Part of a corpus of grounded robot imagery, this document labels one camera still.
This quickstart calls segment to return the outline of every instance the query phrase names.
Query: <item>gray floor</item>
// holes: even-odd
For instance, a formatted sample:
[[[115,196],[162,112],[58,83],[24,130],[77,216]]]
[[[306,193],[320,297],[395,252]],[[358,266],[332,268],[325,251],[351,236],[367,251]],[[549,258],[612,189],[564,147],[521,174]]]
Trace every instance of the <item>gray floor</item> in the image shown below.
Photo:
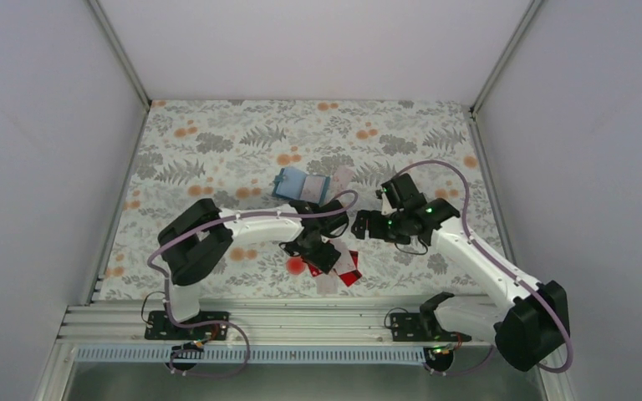
[[[459,351],[452,369],[468,368],[484,349]],[[225,366],[199,366],[222,371]],[[224,380],[170,375],[162,364],[78,363],[69,385],[76,400],[542,400],[542,382],[500,356],[481,372],[459,378],[431,377],[424,369],[391,365],[250,365]]]

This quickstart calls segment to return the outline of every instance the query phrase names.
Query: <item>floral pattern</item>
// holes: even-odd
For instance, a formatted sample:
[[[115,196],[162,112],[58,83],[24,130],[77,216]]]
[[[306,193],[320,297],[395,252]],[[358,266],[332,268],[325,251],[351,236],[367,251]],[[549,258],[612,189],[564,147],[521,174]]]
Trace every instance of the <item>floral pattern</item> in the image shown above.
[[[348,187],[360,194],[355,209],[378,209],[378,185],[406,165],[427,159],[448,161],[466,175],[469,222],[502,251],[459,104],[155,101],[97,297],[141,299],[161,289],[163,277],[146,266],[146,258],[158,247],[159,231],[198,199],[209,197],[220,207],[241,210],[274,207],[283,203],[271,196],[273,178],[282,167],[333,175],[345,166],[354,172]],[[443,197],[461,208],[463,187],[450,170],[428,165],[411,174],[429,199]],[[355,211],[349,218],[353,221]],[[436,251],[401,253],[382,241],[358,241],[349,231],[343,241],[359,253],[363,278],[351,287],[341,283],[340,296],[482,293],[459,266]],[[311,274],[290,268],[288,262],[271,242],[233,247],[201,283],[201,297],[319,297]]]

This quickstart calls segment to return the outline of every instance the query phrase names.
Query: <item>purple cable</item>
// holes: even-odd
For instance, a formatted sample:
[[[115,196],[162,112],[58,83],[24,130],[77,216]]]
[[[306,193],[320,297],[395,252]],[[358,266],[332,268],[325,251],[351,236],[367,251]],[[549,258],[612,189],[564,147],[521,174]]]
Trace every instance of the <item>purple cable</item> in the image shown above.
[[[459,178],[461,179],[461,182],[464,184],[464,191],[466,192],[466,196],[464,197],[464,206],[461,208],[461,224],[464,227],[464,232],[468,235],[469,231],[469,222],[467,219],[467,212],[469,210],[469,183],[466,180],[466,177],[453,165],[450,165],[449,163],[446,163],[445,161],[439,161],[439,160],[423,160],[423,161],[418,161],[416,163],[413,163],[411,165],[408,165],[404,169],[400,170],[397,175],[401,175],[402,173],[405,173],[409,169],[413,169],[417,167],[418,165],[442,165],[449,170],[452,170],[456,173],[456,175],[459,175]],[[510,269],[507,267],[503,266],[503,264],[498,261],[489,251],[486,250],[480,243],[478,243],[476,240],[471,240],[471,244],[483,255],[493,263],[496,267],[498,267],[501,272],[506,273],[507,276],[509,276],[512,280],[517,279],[517,275],[513,272],[511,272]],[[569,369],[570,366],[572,366],[572,361],[573,361],[573,345],[572,345],[572,339],[569,337],[569,334],[567,333],[567,328],[565,328],[564,324],[558,317],[558,314],[548,305],[548,302],[545,301],[545,298],[541,297],[540,294],[538,294],[535,290],[532,289],[526,282],[523,280],[519,280],[518,285],[521,287],[525,288],[528,292],[530,292],[530,295],[532,295],[535,299],[538,300],[540,305],[545,308],[545,311],[548,312],[548,315],[552,318],[553,322],[555,322],[555,325],[558,327],[558,330],[560,334],[562,334],[565,346],[567,347],[567,358],[565,360],[565,363],[563,366],[559,368],[551,368],[549,366],[545,366],[541,363],[538,364],[538,366],[545,370],[546,372],[550,373],[563,373]]]
[[[477,371],[483,369],[484,367],[486,367],[488,365],[488,363],[491,361],[491,357],[493,356],[494,353],[496,353],[496,348],[491,346],[491,347],[488,348],[488,354],[486,355],[486,357],[483,358],[481,363],[477,364],[475,367],[468,368],[468,369],[462,370],[460,372],[441,372],[440,375],[442,377],[446,377],[446,378],[455,378],[457,376],[464,376],[466,374],[477,372]],[[436,370],[430,368],[430,365],[428,365],[426,363],[422,363],[422,366],[424,366],[425,369],[430,371],[430,374],[434,374],[436,372]]]
[[[358,201],[359,195],[358,192],[354,190],[343,190],[339,192],[336,196],[334,196],[333,199],[336,199],[342,195],[346,194],[353,194],[354,198],[353,200],[347,205],[342,207],[341,209],[338,209],[336,211],[326,211],[324,213],[311,213],[311,214],[298,214],[298,213],[279,213],[279,216],[281,217],[293,217],[293,218],[301,218],[301,219],[314,219],[314,218],[321,218],[321,217],[328,217],[328,216],[333,216],[333,215],[338,215],[339,213],[343,213],[353,207],[355,205],[355,202]],[[247,213],[241,213],[240,214],[240,219],[246,219],[250,217],[262,217],[262,216],[271,216],[271,217],[276,217],[278,214],[276,211],[249,211]],[[218,224],[223,224],[227,223],[229,221],[234,221],[236,220],[236,216],[228,216],[228,217],[223,217],[221,219],[217,219],[214,221],[208,221],[205,224],[202,224],[192,230],[186,231],[183,234],[179,235],[178,237],[174,238],[173,240],[167,242],[164,244],[162,247],[159,249],[155,250],[154,253],[149,256],[149,259],[146,260],[146,265],[148,265],[150,268],[156,270],[157,272],[161,273],[164,276],[164,302],[168,303],[169,300],[171,299],[171,285],[169,283],[169,273],[168,271],[161,267],[158,266],[154,263],[154,259],[156,259],[158,256],[160,256],[162,253],[165,251],[168,251],[171,249],[173,246],[176,244],[181,243],[182,241],[185,241],[187,238],[190,238],[191,236],[194,236],[198,232],[207,230],[213,226],[217,226]],[[245,340],[245,358],[242,361],[242,364],[231,372],[228,373],[221,373],[221,374],[213,374],[213,373],[190,373],[191,376],[197,376],[199,378],[229,378],[231,376],[234,376],[235,374],[240,373],[246,366],[247,362],[250,360],[250,340],[247,338],[247,334],[236,324],[227,322],[227,321],[209,321],[209,322],[199,322],[199,323],[181,323],[178,322],[173,318],[173,313],[171,312],[171,309],[169,307],[164,307],[166,310],[166,315],[168,316],[168,319],[173,323],[174,326],[180,327],[180,328],[194,328],[194,327],[202,327],[202,326],[211,326],[214,324],[226,324],[227,326],[230,326],[237,330],[240,335],[242,335],[242,338]],[[171,371],[172,372],[183,372],[178,369],[173,368],[172,361],[173,358],[176,357],[176,353],[174,353],[171,356]]]

